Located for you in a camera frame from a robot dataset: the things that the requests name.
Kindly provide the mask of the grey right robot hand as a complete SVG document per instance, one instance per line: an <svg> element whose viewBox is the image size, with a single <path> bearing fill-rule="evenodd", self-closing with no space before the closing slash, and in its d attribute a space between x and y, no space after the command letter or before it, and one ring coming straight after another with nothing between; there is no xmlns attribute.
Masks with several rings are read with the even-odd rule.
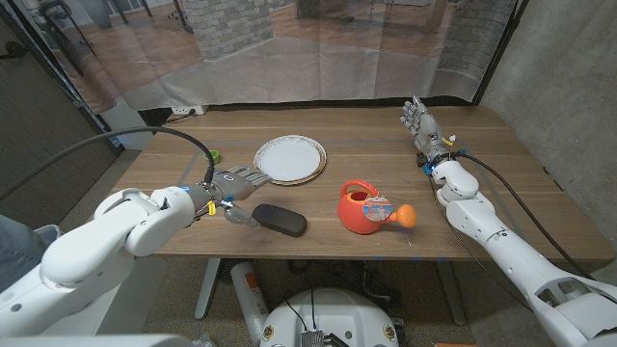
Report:
<svg viewBox="0 0 617 347"><path fill-rule="evenodd" d="M415 139L419 152L426 157L426 163L433 166L447 160L452 142L445 138L436 119L420 98L414 95L411 101L406 101L403 112L401 122Z"/></svg>

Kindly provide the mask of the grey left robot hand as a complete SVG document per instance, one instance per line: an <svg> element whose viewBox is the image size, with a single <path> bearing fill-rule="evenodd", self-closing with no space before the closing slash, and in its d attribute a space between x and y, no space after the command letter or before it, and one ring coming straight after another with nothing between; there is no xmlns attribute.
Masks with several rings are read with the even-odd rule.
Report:
<svg viewBox="0 0 617 347"><path fill-rule="evenodd" d="M252 214L236 203L247 199L271 180L272 178L266 173L236 166L226 171L213 173L201 183L201 186L216 206L224 208L224 216L229 222L258 228L259 223L252 217Z"/></svg>

